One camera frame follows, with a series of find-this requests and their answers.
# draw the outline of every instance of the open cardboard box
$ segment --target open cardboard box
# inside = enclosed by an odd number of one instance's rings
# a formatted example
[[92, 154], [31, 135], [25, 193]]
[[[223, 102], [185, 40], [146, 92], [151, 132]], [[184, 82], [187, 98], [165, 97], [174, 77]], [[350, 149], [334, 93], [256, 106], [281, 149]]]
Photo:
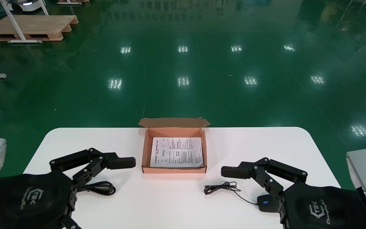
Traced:
[[[206, 173], [207, 171], [207, 145], [203, 127], [210, 123], [202, 117], [190, 118], [157, 118], [141, 119], [140, 126], [146, 127], [144, 151], [142, 153], [143, 173]], [[203, 149], [203, 166], [197, 168], [151, 168], [151, 152], [154, 137], [200, 137]]]

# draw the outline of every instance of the black cable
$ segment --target black cable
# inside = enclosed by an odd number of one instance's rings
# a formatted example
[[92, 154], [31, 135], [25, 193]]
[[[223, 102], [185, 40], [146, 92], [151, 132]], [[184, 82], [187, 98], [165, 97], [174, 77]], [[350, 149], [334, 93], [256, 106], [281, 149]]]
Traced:
[[219, 184], [219, 185], [206, 185], [206, 186], [204, 186], [204, 194], [209, 195], [219, 189], [233, 191], [233, 192], [235, 192], [235, 194], [237, 194], [237, 196], [239, 196], [241, 199], [245, 200], [246, 202], [253, 204], [253, 205], [258, 205], [257, 203], [249, 202], [248, 200], [244, 199], [237, 193], [237, 191], [241, 191], [241, 190], [237, 188], [237, 182], [235, 182], [235, 181], [231, 181], [231, 182], [225, 181], [224, 184]]
[[77, 192], [91, 191], [103, 196], [111, 196], [115, 194], [115, 187], [108, 181], [100, 181], [94, 184], [86, 184], [83, 187], [77, 189]]

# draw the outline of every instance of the small black device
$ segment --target small black device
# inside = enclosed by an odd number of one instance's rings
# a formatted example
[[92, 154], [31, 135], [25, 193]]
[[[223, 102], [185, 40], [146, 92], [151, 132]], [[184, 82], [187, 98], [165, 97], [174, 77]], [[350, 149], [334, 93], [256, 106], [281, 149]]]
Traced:
[[[88, 164], [70, 179], [63, 171]], [[0, 229], [80, 229], [71, 218], [77, 192], [112, 195], [108, 182], [87, 184], [103, 169], [135, 167], [135, 158], [86, 149], [50, 161], [51, 172], [0, 178]]]
[[271, 195], [259, 196], [257, 202], [261, 212], [279, 212], [279, 199], [276, 199]]
[[[268, 173], [294, 184], [283, 190]], [[223, 177], [254, 179], [272, 197], [259, 197], [258, 205], [264, 211], [280, 214], [284, 229], [366, 229], [366, 206], [357, 191], [337, 187], [307, 185], [307, 172], [278, 161], [263, 158], [257, 162], [241, 162], [238, 167], [221, 168]], [[263, 202], [279, 202], [268, 209]]]

